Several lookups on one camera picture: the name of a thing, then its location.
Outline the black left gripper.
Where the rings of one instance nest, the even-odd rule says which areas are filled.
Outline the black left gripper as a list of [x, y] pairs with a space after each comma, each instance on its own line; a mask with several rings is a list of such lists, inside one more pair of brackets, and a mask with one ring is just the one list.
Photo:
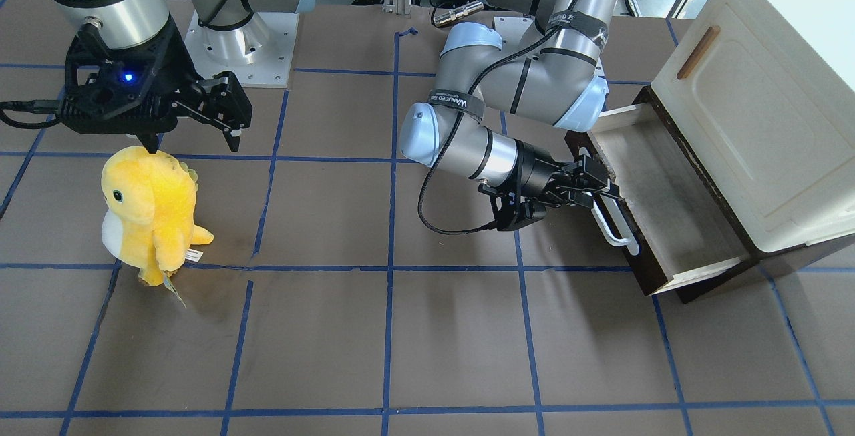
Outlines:
[[589, 155], [571, 162], [557, 162], [546, 150], [517, 143], [517, 160], [511, 175], [512, 207], [516, 213], [535, 213], [535, 206], [570, 204], [593, 208], [594, 196], [620, 200], [607, 168]]

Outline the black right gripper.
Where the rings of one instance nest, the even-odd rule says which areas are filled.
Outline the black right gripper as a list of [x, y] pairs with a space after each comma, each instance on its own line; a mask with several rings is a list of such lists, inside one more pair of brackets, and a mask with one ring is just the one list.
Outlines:
[[239, 151], [253, 106], [235, 73], [202, 80], [173, 19], [152, 39], [127, 49], [107, 47], [104, 31], [92, 22], [77, 30], [66, 55], [59, 122], [79, 133], [137, 135], [156, 154], [177, 117], [191, 117], [219, 129], [229, 150]]

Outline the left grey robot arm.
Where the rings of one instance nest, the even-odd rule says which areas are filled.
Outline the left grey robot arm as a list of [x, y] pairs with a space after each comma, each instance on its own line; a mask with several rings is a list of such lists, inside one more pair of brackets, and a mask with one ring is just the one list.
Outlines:
[[589, 131], [607, 98], [596, 63], [617, 0], [481, 0], [532, 18], [516, 45], [482, 23], [451, 28], [427, 101], [412, 105], [402, 151], [430, 168], [478, 180], [495, 194], [590, 206], [607, 178], [482, 125], [486, 108], [554, 128]]

